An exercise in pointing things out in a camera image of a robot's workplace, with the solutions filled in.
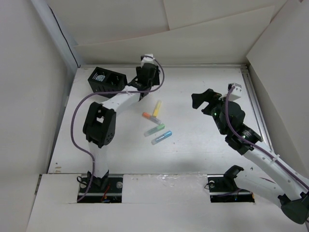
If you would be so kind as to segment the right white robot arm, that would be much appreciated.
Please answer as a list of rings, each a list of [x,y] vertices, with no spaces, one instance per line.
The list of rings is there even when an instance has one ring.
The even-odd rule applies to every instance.
[[[225,96],[212,89],[191,95],[194,109],[208,103],[202,113],[213,118],[225,142],[271,178],[267,181],[234,165],[223,175],[224,187],[253,192],[277,205],[291,221],[304,224],[309,218],[309,180],[272,152],[263,139],[243,123],[245,112],[233,101],[240,97],[240,91],[239,87],[230,85]]]

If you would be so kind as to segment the blue-lidded small jar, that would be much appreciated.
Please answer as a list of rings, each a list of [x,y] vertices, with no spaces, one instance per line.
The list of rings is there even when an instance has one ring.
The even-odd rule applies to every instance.
[[[96,75],[96,76],[93,77],[93,79],[94,79],[95,81],[98,81],[98,82],[103,82],[105,78],[106,78],[106,76],[103,75],[103,74],[101,74],[101,75]]]

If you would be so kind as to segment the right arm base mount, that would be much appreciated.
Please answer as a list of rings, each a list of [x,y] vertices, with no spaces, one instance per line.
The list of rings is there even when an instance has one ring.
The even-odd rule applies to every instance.
[[[207,174],[208,182],[204,189],[209,191],[211,203],[255,203],[253,193],[238,188],[234,181],[243,170],[234,165],[224,174]]]

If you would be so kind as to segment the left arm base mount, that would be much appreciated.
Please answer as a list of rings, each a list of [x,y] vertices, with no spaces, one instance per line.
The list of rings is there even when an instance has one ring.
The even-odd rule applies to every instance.
[[[108,177],[105,176],[103,181],[94,178],[86,194],[90,175],[78,176],[77,203],[121,203],[123,177],[120,174],[110,174]]]

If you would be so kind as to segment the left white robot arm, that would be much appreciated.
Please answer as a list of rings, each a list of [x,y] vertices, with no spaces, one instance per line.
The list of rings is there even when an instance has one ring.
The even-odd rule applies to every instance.
[[[109,168],[105,146],[115,136],[116,117],[145,97],[153,86],[160,84],[159,67],[153,63],[136,67],[136,77],[130,82],[125,74],[96,67],[88,82],[94,93],[107,98],[104,102],[90,104],[83,126],[86,140],[98,147],[98,150],[91,148],[95,157],[95,169],[88,172],[87,176],[92,177],[91,186],[101,192],[108,184]]]

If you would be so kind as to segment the yellow highlighter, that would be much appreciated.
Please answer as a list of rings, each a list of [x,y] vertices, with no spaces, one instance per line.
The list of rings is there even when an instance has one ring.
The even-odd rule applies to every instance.
[[[152,116],[154,116],[154,117],[157,117],[157,116],[158,116],[158,113],[159,113],[161,104],[162,104],[162,101],[161,101],[161,100],[158,100],[157,103],[156,103],[156,105],[155,105],[155,108],[154,108],[154,111],[153,111]]]

